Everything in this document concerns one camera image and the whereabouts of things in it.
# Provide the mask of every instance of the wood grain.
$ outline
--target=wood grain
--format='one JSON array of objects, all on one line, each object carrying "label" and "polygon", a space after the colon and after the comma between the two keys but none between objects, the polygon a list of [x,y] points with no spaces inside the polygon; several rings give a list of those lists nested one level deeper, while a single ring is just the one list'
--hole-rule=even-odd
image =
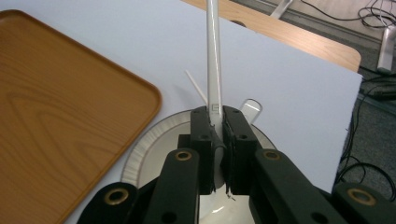
[{"label": "wood grain", "polygon": [[[206,9],[206,0],[184,0],[193,6]],[[320,35],[274,19],[248,7],[228,0],[219,0],[219,15],[229,21],[241,21],[248,29],[269,36],[326,61],[352,71],[358,71],[360,54],[353,48]]]},{"label": "wood grain", "polygon": [[145,80],[1,12],[0,223],[62,223],[160,106]]}]

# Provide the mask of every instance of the white plate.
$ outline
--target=white plate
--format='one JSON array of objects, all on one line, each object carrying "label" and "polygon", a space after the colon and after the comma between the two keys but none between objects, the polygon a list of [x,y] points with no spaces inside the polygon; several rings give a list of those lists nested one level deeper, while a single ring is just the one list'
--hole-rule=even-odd
[{"label": "white plate", "polygon": [[[251,125],[263,148],[275,148],[271,141]],[[138,188],[156,178],[167,154],[177,149],[179,134],[190,133],[190,111],[172,115],[154,125],[138,140],[125,164],[121,181]],[[200,197],[200,223],[254,223],[248,208],[248,196],[229,197],[225,185],[216,193]]]}]

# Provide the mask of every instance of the wooden tray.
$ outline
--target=wooden tray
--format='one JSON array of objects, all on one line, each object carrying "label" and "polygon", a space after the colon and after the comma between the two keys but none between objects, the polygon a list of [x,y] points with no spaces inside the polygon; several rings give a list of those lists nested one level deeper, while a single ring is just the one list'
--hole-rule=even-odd
[{"label": "wooden tray", "polygon": [[0,223],[60,223],[161,106],[145,80],[0,12]]}]

